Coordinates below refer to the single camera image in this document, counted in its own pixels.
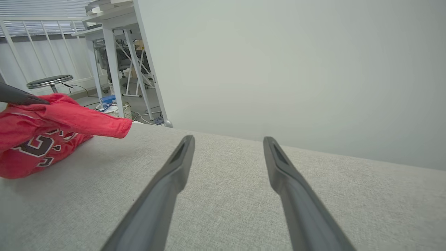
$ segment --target gray sofa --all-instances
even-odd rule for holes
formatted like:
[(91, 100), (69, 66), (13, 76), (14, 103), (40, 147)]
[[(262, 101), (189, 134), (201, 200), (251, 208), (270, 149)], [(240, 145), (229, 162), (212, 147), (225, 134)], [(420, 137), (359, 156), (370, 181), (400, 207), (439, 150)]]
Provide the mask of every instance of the gray sofa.
[[(194, 160), (166, 249), (291, 249), (261, 142), (133, 125), (124, 139), (94, 137), (48, 170), (0, 180), (0, 250), (100, 250), (187, 134)], [(358, 250), (446, 247), (446, 172), (282, 148)]]

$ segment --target red shirt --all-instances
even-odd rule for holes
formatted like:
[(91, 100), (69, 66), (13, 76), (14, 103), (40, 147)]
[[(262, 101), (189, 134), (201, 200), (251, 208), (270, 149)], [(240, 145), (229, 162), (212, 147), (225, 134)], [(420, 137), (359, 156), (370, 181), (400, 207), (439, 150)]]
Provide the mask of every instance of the red shirt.
[(93, 135), (124, 138), (132, 121), (80, 106), (65, 94), (49, 105), (11, 105), (0, 113), (0, 176), (26, 177), (70, 155)]

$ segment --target stool seat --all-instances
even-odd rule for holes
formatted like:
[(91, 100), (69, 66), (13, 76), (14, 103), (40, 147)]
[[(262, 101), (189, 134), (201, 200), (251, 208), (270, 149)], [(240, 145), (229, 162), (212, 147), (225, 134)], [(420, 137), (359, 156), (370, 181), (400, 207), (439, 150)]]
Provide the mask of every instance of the stool seat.
[(26, 87), (28, 87), (28, 89), (35, 89), (35, 88), (40, 88), (40, 87), (44, 87), (44, 86), (48, 86), (48, 85), (59, 84), (59, 83), (66, 82), (66, 81), (72, 80), (72, 79), (73, 79), (72, 75), (59, 75), (59, 76), (48, 77), (48, 78), (44, 78), (44, 79), (35, 80), (33, 82), (29, 82), (26, 84)]

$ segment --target shirt sleeve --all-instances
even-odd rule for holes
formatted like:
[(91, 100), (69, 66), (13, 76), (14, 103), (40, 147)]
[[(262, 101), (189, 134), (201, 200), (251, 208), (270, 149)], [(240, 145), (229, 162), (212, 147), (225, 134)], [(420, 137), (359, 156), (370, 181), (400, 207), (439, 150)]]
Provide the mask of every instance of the shirt sleeve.
[(63, 130), (82, 134), (124, 138), (132, 126), (129, 119), (113, 117), (63, 100), (46, 105), (45, 110), (37, 113), (43, 119), (57, 123)]

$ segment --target window blind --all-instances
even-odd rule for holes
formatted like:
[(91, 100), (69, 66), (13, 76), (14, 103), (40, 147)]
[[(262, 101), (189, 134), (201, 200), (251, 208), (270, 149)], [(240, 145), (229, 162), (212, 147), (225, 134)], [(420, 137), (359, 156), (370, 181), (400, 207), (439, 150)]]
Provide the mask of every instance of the window blind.
[[(91, 0), (0, 0), (0, 17), (85, 17), (85, 6)], [(26, 30), (21, 21), (5, 21), (9, 35), (12, 37), (26, 36)], [(31, 35), (44, 35), (40, 21), (25, 21)], [(56, 21), (43, 21), (48, 34), (60, 34)], [(84, 30), (82, 22), (60, 21), (64, 33), (74, 33)]]

